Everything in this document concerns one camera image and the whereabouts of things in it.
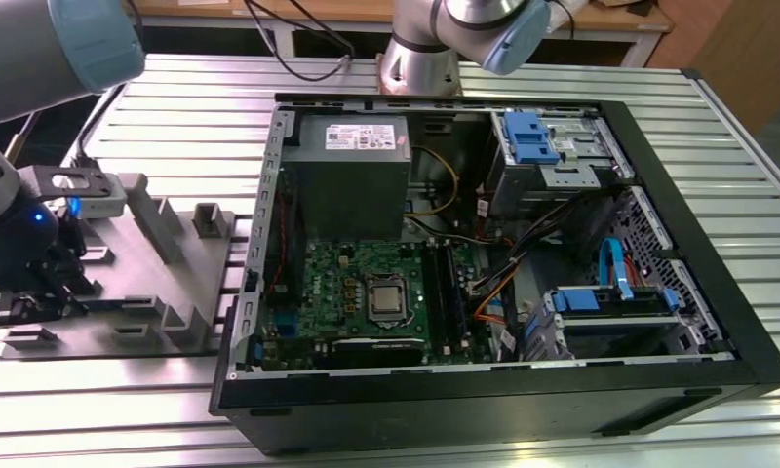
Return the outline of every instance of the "wire bundle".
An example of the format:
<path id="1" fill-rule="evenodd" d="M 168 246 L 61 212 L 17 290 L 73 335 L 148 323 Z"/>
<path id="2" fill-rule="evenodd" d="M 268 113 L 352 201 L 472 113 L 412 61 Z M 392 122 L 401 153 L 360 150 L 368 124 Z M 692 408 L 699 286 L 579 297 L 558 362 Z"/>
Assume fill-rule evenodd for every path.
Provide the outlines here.
<path id="1" fill-rule="evenodd" d="M 483 277 L 480 281 L 477 281 L 477 283 L 472 286 L 472 290 L 477 291 L 483 288 L 483 286 L 489 284 L 493 280 L 499 279 L 499 282 L 491 289 L 485 299 L 483 299 L 483 302 L 473 312 L 473 318 L 476 320 L 487 320 L 489 322 L 503 323 L 499 317 L 485 315 L 483 312 L 485 311 L 485 307 L 489 305 L 501 289 L 513 279 L 517 273 L 517 265 L 520 264 L 523 257 L 530 252 L 530 249 L 540 242 L 540 240 L 560 228 L 562 222 L 572 214 L 574 210 L 582 204 L 606 194 L 606 190 L 596 192 L 583 192 L 558 205 L 552 210 L 548 211 L 548 213 L 546 213 L 535 220 L 530 228 L 523 233 L 523 236 L 520 236 L 520 239 L 517 239 L 517 242 L 509 249 L 507 261 L 504 264 L 493 271 L 493 273 Z"/>
<path id="2" fill-rule="evenodd" d="M 263 5 L 260 5 L 260 3 L 257 3 L 255 0 L 243 0 L 243 1 L 245 3 L 245 8 L 248 9 L 248 13 L 251 14 L 251 17 L 255 20 L 255 24 L 257 25 L 257 30 L 260 31 L 260 36 L 263 37 L 263 42 L 265 42 L 265 47 L 269 49 L 272 56 L 275 56 L 275 59 L 280 63 L 284 70 L 295 78 L 297 78 L 303 81 L 312 82 L 312 83 L 317 83 L 319 81 L 324 81 L 327 78 L 329 78 L 336 73 L 339 73 L 339 71 L 348 65 L 349 61 L 355 57 L 355 47 L 352 46 L 352 43 L 349 41 L 347 41 L 340 36 L 340 34 L 337 34 L 335 31 L 332 31 L 332 29 L 324 24 L 323 21 L 320 21 L 317 18 L 315 18 L 315 16 L 309 13 L 309 11 L 305 8 L 303 8 L 303 5 L 300 5 L 300 3 L 297 3 L 297 0 L 288 0 L 288 3 L 291 3 L 292 6 L 300 11 L 300 13 L 303 13 L 303 15 L 305 17 L 308 17 L 312 20 L 312 22 L 315 22 L 315 24 L 317 24 L 317 26 L 327 32 L 327 34 L 321 34 L 320 31 L 316 31 L 309 26 L 299 23 L 297 21 L 292 21 L 291 19 L 285 19 L 277 13 L 275 13 L 272 10 L 269 10 Z M 291 66 L 288 66 L 288 63 L 284 60 L 284 58 L 281 57 L 280 51 L 277 50 L 277 44 L 272 41 L 272 37 L 269 36 L 267 29 L 263 27 L 263 21 L 260 20 L 260 16 L 259 16 L 257 12 L 255 11 L 255 9 L 260 10 L 263 13 L 265 13 L 269 17 L 279 20 L 280 22 L 284 22 L 285 24 L 288 24 L 299 29 L 309 31 L 312 33 L 312 35 L 315 35 L 319 39 L 323 39 L 327 42 L 332 43 L 333 45 L 343 47 L 343 49 L 345 50 L 345 55 L 337 61 L 337 66 L 336 66 L 336 68 L 333 68 L 333 70 L 331 72 L 325 73 L 321 76 L 307 76 L 307 75 L 299 73 Z"/>

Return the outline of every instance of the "slotted metal surface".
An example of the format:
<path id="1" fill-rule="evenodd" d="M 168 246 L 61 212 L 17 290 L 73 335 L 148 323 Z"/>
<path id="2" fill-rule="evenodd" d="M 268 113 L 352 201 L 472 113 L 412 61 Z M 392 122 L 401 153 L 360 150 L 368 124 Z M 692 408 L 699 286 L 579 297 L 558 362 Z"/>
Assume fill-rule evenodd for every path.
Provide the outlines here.
<path id="1" fill-rule="evenodd" d="M 304 73 L 332 68 L 296 59 Z M 704 84 L 674 70 L 527 66 L 507 77 L 463 65 L 468 96 L 627 102 L 780 348 L 780 179 Z M 88 152 L 144 172 L 177 210 L 215 201 L 248 235 L 275 92 L 369 93 L 376 66 L 307 84 L 269 58 L 152 56 L 104 116 Z M 243 243 L 232 260 L 241 261 Z M 241 270 L 229 267 L 227 287 Z M 223 312 L 228 298 L 224 297 Z M 780 466 L 780 390 L 635 438 L 343 453 L 271 460 L 207 412 L 216 358 L 0 362 L 0 466 Z"/>

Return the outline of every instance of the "blue latch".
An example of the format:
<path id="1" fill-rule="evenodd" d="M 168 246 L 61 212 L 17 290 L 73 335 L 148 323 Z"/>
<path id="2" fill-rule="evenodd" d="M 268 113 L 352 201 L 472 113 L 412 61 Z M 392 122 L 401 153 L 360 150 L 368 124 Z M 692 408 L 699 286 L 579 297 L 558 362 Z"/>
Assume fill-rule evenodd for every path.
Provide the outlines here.
<path id="1" fill-rule="evenodd" d="M 570 310 L 599 310 L 599 300 L 594 290 L 560 290 L 559 292 L 567 298 Z"/>
<path id="2" fill-rule="evenodd" d="M 560 155 L 548 144 L 548 129 L 535 112 L 505 112 L 505 132 L 519 164 L 558 164 Z"/>
<path id="3" fill-rule="evenodd" d="M 670 311 L 676 312 L 680 307 L 679 296 L 676 295 L 676 292 L 670 288 L 664 288 L 664 291 L 662 291 L 662 296 L 664 297 L 664 303 L 667 304 Z"/>
<path id="4" fill-rule="evenodd" d="M 600 310 L 596 293 L 590 288 L 558 290 L 551 295 L 555 312 Z"/>

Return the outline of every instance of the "blue drive bracket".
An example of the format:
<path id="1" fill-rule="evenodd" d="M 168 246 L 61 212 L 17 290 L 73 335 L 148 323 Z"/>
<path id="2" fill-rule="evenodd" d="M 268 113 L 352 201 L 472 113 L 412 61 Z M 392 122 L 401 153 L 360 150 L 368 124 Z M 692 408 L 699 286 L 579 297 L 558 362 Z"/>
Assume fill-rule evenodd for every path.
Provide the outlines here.
<path id="1" fill-rule="evenodd" d="M 592 288 L 558 290 L 551 294 L 551 301 L 555 312 L 600 310 L 599 300 Z"/>
<path id="2" fill-rule="evenodd" d="M 607 265 L 607 257 L 612 260 L 612 276 L 615 276 L 615 283 L 622 292 L 622 300 L 634 298 L 634 291 L 630 289 L 630 282 L 627 281 L 627 267 L 624 266 L 624 249 L 622 243 L 615 237 L 606 237 L 600 243 L 600 252 L 598 254 L 598 282 L 603 285 L 611 285 L 610 268 Z"/>
<path id="3" fill-rule="evenodd" d="M 548 144 L 548 128 L 535 112 L 505 112 L 503 122 L 517 164 L 558 164 L 560 154 Z"/>

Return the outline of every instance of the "sticker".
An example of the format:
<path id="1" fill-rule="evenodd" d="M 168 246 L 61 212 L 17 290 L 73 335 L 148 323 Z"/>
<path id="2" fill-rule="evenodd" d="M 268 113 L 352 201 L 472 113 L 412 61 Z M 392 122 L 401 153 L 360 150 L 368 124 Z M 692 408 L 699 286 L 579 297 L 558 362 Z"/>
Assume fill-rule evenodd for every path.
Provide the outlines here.
<path id="1" fill-rule="evenodd" d="M 558 151 L 575 151 L 575 144 L 568 139 L 556 139 L 554 143 Z"/>
<path id="2" fill-rule="evenodd" d="M 392 125 L 331 125 L 327 149 L 395 149 Z"/>
<path id="3" fill-rule="evenodd" d="M 511 335 L 507 329 L 503 329 L 503 333 L 499 334 L 499 342 L 505 345 L 508 351 L 512 353 L 515 352 L 515 345 L 517 344 L 517 340 Z"/>
<path id="4" fill-rule="evenodd" d="M 487 200 L 477 200 L 477 216 L 487 217 L 489 215 L 489 202 Z"/>

